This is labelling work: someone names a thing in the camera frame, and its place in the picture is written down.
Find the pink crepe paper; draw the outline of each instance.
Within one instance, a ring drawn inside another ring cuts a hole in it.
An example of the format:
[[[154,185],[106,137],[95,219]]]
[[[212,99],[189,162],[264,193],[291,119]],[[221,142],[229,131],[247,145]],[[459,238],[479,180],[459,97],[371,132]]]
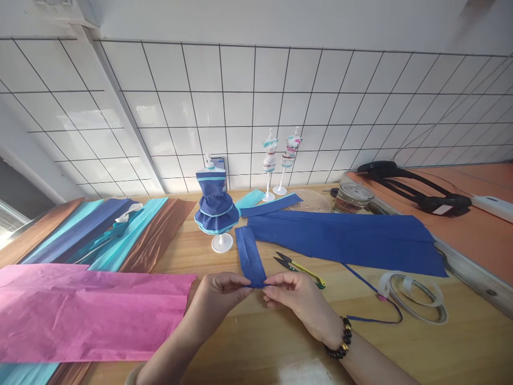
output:
[[[0,270],[1,362],[148,360],[182,320],[197,277],[87,267]]]

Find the scissors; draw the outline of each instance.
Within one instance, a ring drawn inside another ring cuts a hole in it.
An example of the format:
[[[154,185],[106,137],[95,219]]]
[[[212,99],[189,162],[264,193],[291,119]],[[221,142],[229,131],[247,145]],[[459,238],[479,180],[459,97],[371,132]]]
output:
[[[282,266],[285,266],[290,271],[303,272],[303,273],[309,274],[311,277],[313,277],[317,281],[317,282],[315,282],[315,284],[321,290],[326,287],[326,282],[324,282],[324,280],[321,277],[319,277],[319,276],[315,275],[314,273],[312,273],[311,271],[305,269],[300,264],[294,262],[292,259],[290,259],[286,255],[281,254],[279,251],[277,251],[276,254],[278,254],[281,257],[281,259],[276,258],[276,257],[274,257],[274,259],[276,259]]]

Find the white tile wall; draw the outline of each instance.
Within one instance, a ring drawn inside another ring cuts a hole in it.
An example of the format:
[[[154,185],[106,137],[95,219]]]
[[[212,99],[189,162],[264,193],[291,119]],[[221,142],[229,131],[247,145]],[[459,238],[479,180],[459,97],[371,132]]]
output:
[[[265,186],[261,143],[269,128],[279,138],[273,184],[285,138],[299,126],[304,139],[285,186],[335,182],[345,170],[396,153],[406,167],[513,157],[512,59],[101,45],[169,193],[199,190],[194,177],[205,152],[225,159],[230,188]],[[156,192],[94,62],[76,41],[0,40],[0,80],[0,102],[86,196]]]

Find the blue crepe paper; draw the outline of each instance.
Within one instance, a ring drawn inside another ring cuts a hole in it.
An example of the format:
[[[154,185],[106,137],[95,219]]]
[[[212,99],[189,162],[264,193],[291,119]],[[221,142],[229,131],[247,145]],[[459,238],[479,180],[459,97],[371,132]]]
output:
[[[255,239],[352,265],[446,277],[433,237],[415,217],[278,211],[250,217]]]
[[[261,289],[266,280],[266,271],[258,254],[257,242],[251,229],[247,226],[235,229],[237,248],[239,249],[240,267],[244,276],[251,281],[252,288]]]
[[[303,200],[297,194],[289,194],[275,201],[262,203],[261,205],[250,207],[248,209],[241,209],[240,214],[244,218],[267,214],[273,211],[284,209],[302,201]]]

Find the hand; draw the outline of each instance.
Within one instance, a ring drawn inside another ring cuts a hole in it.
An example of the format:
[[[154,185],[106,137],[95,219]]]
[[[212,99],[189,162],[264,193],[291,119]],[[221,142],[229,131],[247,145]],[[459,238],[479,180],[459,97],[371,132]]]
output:
[[[203,344],[227,314],[252,292],[251,281],[235,273],[207,274],[201,280],[180,326],[189,338]]]
[[[278,273],[264,283],[271,285],[263,289],[263,299],[268,307],[284,304],[298,316],[316,340],[332,350],[341,346],[344,324],[308,274]]]

